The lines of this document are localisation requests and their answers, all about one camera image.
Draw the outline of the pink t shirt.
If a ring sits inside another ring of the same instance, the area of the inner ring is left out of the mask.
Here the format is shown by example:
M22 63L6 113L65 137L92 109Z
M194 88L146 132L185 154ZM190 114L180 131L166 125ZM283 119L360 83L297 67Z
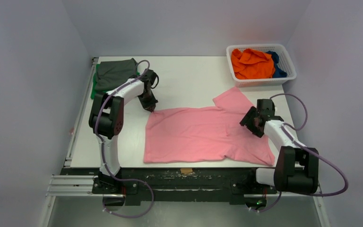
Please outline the pink t shirt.
M213 106L154 111L146 124L145 163L233 161L272 166L268 138L240 125L252 102L236 87Z

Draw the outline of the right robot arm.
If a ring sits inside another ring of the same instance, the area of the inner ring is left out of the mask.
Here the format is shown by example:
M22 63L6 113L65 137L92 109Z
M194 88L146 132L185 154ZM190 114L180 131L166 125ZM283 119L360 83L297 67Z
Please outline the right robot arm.
M313 194L318 188L319 160L316 149L307 151L298 145L297 139L284 128L284 120L275 114L275 104L271 99L259 99L251 107L240 125L253 135L267 136L279 150L274 168L258 168L256 174L246 180L251 192L259 192L265 185L280 192Z

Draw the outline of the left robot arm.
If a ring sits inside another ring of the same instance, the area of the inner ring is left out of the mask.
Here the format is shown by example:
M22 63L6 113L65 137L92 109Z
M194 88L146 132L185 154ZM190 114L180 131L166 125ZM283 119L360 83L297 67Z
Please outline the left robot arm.
M124 107L137 97L144 110L153 112L158 102L152 92L155 82L159 82L159 76L146 69L142 75L132 75L112 91L95 94L88 122L100 146L101 166L95 187L104 187L109 193L121 190L122 180L116 174L121 169L118 136L124 126Z

